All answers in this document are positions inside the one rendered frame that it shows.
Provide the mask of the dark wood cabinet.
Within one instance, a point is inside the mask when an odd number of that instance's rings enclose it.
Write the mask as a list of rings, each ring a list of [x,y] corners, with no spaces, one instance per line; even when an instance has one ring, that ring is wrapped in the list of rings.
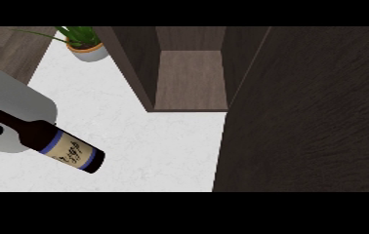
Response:
[[[103,47],[147,112],[224,112],[270,29],[99,26]]]

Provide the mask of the dark wood cabinet door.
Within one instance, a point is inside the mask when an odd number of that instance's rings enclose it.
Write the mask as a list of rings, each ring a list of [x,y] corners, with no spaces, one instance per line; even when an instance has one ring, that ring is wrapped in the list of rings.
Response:
[[[271,27],[223,125],[217,192],[369,192],[369,26]]]

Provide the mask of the dark wine bottle, beige label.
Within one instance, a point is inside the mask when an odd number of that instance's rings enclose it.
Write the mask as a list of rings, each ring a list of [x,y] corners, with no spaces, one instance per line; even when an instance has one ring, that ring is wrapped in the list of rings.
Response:
[[[0,123],[19,135],[20,144],[63,164],[93,174],[104,152],[44,120],[25,121],[0,110]]]

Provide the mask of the potted green plant, white pot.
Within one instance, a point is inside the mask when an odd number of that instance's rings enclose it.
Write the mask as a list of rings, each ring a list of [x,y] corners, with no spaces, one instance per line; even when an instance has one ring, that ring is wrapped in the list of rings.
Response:
[[[32,31],[31,34],[44,36],[66,44],[66,48],[75,58],[84,62],[94,62],[109,56],[103,43],[90,26],[56,26],[56,30],[65,36],[63,39]]]

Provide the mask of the dark wood panel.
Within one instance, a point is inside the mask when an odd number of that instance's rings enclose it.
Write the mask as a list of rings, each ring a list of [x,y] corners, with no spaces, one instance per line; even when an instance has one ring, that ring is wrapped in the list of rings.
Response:
[[[31,34],[54,35],[51,26],[0,26],[0,71],[26,84],[51,39]]]

